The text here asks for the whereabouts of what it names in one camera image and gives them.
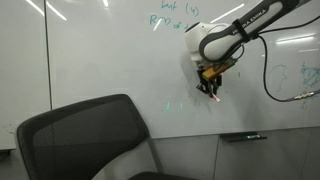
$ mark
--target mesh chair back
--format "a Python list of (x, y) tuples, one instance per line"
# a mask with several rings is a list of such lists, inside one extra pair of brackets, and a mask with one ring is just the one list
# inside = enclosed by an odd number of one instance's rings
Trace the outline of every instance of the mesh chair back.
[(23, 122), (17, 140), (31, 180), (89, 180), (149, 136), (127, 95), (55, 109)]

